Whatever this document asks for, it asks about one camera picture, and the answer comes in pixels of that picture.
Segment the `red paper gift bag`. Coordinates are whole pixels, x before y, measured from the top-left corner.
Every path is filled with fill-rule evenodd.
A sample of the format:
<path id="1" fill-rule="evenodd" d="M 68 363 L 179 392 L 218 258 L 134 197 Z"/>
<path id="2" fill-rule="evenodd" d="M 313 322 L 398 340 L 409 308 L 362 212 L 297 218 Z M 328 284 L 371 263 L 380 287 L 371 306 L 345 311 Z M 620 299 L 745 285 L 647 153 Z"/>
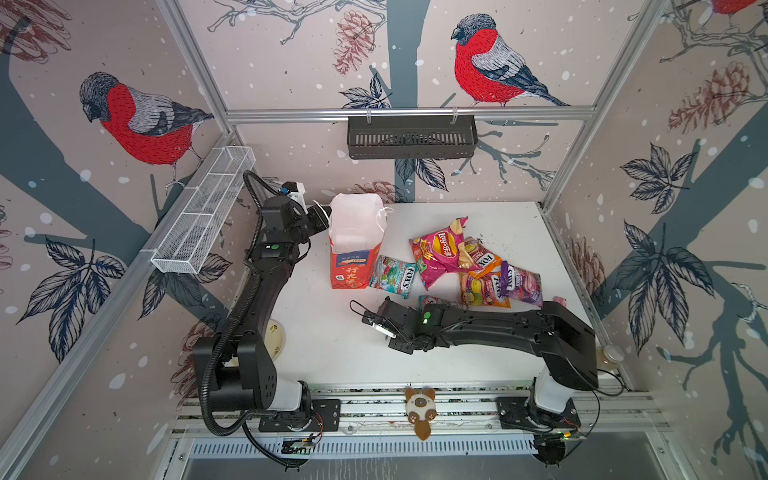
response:
<path id="1" fill-rule="evenodd" d="M 330 208 L 331 287 L 367 288 L 386 232 L 386 207 L 377 194 L 364 193 L 338 194 Z"/>

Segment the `orange Fox's candy bag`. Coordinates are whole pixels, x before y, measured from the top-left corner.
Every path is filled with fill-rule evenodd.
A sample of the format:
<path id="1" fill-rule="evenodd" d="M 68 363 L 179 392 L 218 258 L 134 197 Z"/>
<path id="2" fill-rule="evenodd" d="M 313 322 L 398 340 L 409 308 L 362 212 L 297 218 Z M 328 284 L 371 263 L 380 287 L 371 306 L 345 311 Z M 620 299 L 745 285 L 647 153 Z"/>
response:
<path id="1" fill-rule="evenodd" d="M 496 271 L 501 265 L 502 258 L 475 238 L 466 238 L 459 248 L 459 273 L 481 278 Z"/>
<path id="2" fill-rule="evenodd" d="M 459 275 L 461 303 L 465 306 L 510 308 L 510 299 L 501 291 L 499 272 L 490 272 L 482 277 L 469 273 Z"/>

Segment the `pink Lay's chips bag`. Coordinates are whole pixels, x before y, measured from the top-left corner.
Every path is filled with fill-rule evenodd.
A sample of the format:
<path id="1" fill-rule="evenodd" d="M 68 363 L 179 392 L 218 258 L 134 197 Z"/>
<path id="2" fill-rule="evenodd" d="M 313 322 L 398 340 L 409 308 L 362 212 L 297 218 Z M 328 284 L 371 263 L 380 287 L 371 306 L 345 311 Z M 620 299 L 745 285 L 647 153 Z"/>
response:
<path id="1" fill-rule="evenodd" d="M 433 233 L 409 240 L 416 267 L 426 290 L 446 273 L 470 272 L 476 269 L 466 249 L 464 227 L 467 217 L 459 217 L 450 225 Z"/>

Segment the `purple Fox's candy bag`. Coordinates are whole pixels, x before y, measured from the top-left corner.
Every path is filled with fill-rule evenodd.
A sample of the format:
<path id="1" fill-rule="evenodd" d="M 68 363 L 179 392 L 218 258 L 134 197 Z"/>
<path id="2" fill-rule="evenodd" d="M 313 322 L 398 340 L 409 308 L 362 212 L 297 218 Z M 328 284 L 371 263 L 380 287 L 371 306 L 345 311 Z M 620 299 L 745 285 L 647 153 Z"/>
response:
<path id="1" fill-rule="evenodd" d="M 500 271 L 501 294 L 509 299 L 518 300 L 530 305 L 543 305 L 541 277 L 509 262 L 503 261 Z"/>

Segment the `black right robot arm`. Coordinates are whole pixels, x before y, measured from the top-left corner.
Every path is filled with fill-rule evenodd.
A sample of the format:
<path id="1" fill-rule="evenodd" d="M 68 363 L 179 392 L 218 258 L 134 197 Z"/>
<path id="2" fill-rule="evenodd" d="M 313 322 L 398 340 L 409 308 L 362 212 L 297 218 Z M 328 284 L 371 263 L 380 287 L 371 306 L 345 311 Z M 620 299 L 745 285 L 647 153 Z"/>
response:
<path id="1" fill-rule="evenodd" d="M 389 347 L 408 355 L 435 348 L 479 345 L 520 351 L 543 359 L 534 382 L 533 409 L 563 415 L 576 391 L 599 387 L 595 332 L 566 307 L 546 301 L 523 312 L 468 310 L 448 303 L 421 309 L 386 298 L 376 311 L 362 306 L 364 324 L 389 337 Z"/>

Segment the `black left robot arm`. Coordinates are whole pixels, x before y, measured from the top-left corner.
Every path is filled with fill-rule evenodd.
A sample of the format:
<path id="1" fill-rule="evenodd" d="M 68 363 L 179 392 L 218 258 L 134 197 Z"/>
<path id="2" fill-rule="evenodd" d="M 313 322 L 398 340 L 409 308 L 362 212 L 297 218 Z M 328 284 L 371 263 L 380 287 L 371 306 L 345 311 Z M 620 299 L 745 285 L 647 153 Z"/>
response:
<path id="1" fill-rule="evenodd" d="M 302 207 L 287 196 L 267 199 L 259 228 L 245 257 L 248 278 L 226 323 L 193 347 L 198 398 L 203 419 L 219 412 L 298 418 L 311 415 L 312 401 L 303 381 L 281 378 L 266 346 L 268 322 L 295 266 L 300 246 L 328 229 L 328 206 Z"/>

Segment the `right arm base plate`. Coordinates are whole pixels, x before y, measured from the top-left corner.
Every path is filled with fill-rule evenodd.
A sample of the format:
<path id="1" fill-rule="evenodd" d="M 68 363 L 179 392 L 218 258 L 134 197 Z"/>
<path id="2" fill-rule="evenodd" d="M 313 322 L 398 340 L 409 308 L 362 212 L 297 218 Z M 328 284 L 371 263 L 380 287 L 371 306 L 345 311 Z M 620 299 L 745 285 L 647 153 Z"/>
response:
<path id="1" fill-rule="evenodd" d="M 576 431 L 581 428 L 581 421 L 572 399 L 567 401 L 566 408 L 561 413 L 537 407 L 531 397 L 498 397 L 495 404 L 503 429 L 545 434 Z"/>

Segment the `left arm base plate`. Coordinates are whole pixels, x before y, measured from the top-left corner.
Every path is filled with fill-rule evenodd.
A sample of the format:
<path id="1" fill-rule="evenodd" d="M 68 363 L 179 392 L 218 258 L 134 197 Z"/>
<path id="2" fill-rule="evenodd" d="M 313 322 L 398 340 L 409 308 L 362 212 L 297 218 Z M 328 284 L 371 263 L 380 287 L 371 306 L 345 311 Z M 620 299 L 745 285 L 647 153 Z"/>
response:
<path id="1" fill-rule="evenodd" d="M 341 416 L 339 399 L 311 400 L 299 410 L 270 413 L 259 420 L 260 433 L 336 432 Z"/>

